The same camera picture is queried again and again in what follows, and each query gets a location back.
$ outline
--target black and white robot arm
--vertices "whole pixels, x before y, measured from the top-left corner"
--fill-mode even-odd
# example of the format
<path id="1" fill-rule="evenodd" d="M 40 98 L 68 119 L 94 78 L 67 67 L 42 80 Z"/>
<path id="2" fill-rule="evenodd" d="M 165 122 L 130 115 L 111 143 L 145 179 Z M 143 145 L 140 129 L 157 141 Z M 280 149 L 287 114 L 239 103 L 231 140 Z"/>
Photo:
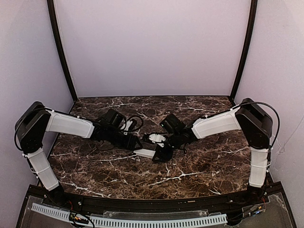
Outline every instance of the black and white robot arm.
<path id="1" fill-rule="evenodd" d="M 137 122 L 126 118 L 113 109 L 96 121 L 75 117 L 46 108 L 41 102 L 35 102 L 23 114 L 15 125 L 15 143 L 18 139 L 23 156 L 48 191 L 63 189 L 56 178 L 45 153 L 42 140 L 45 132 L 66 133 L 92 140 L 106 140 L 118 148 L 130 151 L 141 149 L 137 136 L 130 132 Z"/>
<path id="2" fill-rule="evenodd" d="M 192 143 L 213 134 L 242 130 L 251 149 L 249 185 L 261 188 L 264 185 L 270 160 L 273 121 L 262 108 L 252 103 L 254 102 L 247 98 L 239 107 L 199 118 L 188 126 L 175 115 L 170 114 L 161 122 L 161 126 L 172 135 L 170 137 L 157 134 L 146 135 L 143 139 L 157 143 L 156 151 L 140 149 L 134 152 L 140 156 L 152 158 L 156 162 L 166 162 L 172 158 L 175 149 L 186 143 Z"/>

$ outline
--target black vertical bar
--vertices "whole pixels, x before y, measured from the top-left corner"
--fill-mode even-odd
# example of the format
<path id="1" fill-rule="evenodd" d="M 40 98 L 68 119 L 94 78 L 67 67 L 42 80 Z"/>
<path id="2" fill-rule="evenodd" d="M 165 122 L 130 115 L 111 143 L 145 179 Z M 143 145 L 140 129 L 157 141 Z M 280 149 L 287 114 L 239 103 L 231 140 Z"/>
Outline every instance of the black vertical bar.
<path id="1" fill-rule="evenodd" d="M 68 67 L 67 67 L 67 61 L 66 61 L 65 53 L 64 53 L 63 47 L 62 47 L 59 28 L 58 28 L 58 24 L 57 24 L 54 0 L 47 0 L 47 3 L 48 3 L 47 6 L 48 6 L 49 18 L 50 18 L 51 24 L 52 24 L 52 29 L 53 29 L 54 39 L 55 39 L 55 43 L 56 43 L 56 47 L 57 47 L 57 52 L 58 52 L 58 55 L 59 55 L 59 59 L 60 59 L 60 62 L 61 62 L 63 73 L 64 73 L 65 78 L 66 78 L 66 83 L 67 83 L 68 89 L 70 90 L 70 94 L 73 98 L 73 101 L 75 102 L 75 101 L 78 100 L 78 97 L 77 97 L 77 94 L 76 94 L 76 91 L 75 91 L 75 88 L 74 88 L 74 85 L 73 85 L 71 74 L 70 74 L 70 72 L 68 70 Z"/>
<path id="2" fill-rule="evenodd" d="M 236 94 L 238 91 L 238 86 L 239 86 L 239 83 L 241 81 L 242 74 L 244 71 L 246 58 L 247 58 L 247 54 L 248 54 L 248 50 L 249 50 L 249 46 L 250 46 L 252 31 L 253 31 L 253 25 L 255 23 L 255 18 L 256 18 L 256 12 L 257 12 L 256 10 L 257 10 L 257 0 L 251 0 L 250 13 L 249 13 L 249 19 L 248 19 L 244 46 L 243 46 L 241 59 L 240 59 L 238 69 L 237 69 L 236 79 L 234 81 L 234 84 L 233 84 L 233 87 L 231 90 L 231 94 L 230 94 L 231 100 L 234 100 L 234 98 L 236 97 Z"/>

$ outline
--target marble table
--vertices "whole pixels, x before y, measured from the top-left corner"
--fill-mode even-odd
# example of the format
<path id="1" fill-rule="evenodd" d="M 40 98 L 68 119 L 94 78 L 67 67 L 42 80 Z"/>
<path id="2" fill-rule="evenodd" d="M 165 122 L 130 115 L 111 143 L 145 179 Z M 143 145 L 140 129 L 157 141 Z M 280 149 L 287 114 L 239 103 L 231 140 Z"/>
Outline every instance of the marble table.
<path id="1" fill-rule="evenodd" d="M 135 134 L 163 132 L 169 113 L 186 124 L 231 107 L 225 96 L 137 96 L 80 98 L 71 114 L 96 119 L 113 108 L 137 114 L 144 126 Z M 145 149 L 154 145 L 143 143 Z M 241 131 L 206 137 L 176 150 L 168 163 L 153 163 L 107 142 L 59 135 L 49 157 L 66 192 L 117 199 L 181 199 L 245 190 L 250 150 Z"/>

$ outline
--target white perforated rail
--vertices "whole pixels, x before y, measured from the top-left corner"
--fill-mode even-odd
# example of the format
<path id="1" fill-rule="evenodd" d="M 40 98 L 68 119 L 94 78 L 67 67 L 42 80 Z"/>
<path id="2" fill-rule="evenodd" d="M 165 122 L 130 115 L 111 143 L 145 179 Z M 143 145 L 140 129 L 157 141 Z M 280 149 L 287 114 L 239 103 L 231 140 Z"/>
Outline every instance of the white perforated rail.
<path id="1" fill-rule="evenodd" d="M 33 203 L 32 211 L 64 222 L 70 222 L 68 220 L 69 211 L 67 210 L 50 208 L 46 205 Z M 94 216 L 91 216 L 90 219 L 94 222 L 95 227 L 99 228 L 199 228 L 227 223 L 226 214 L 203 218 L 165 221 L 120 220 L 111 218 L 100 218 Z"/>

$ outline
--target white wall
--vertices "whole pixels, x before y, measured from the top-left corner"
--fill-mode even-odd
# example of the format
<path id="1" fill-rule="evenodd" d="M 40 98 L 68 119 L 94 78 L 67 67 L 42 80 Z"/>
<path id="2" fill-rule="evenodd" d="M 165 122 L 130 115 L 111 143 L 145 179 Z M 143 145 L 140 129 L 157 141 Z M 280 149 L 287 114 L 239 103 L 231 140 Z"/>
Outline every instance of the white wall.
<path id="1" fill-rule="evenodd" d="M 15 122 L 36 100 L 72 105 L 51 30 L 46 0 L 0 1 L 0 227 L 15 227 L 30 183 L 37 179 L 15 148 Z M 48 153 L 54 135 L 44 143 Z"/>
<path id="2" fill-rule="evenodd" d="M 236 101 L 271 104 L 280 114 L 271 174 L 281 181 L 299 228 L 304 228 L 304 2 L 261 0 Z"/>
<path id="3" fill-rule="evenodd" d="M 250 0 L 55 2 L 79 97 L 230 94 Z"/>

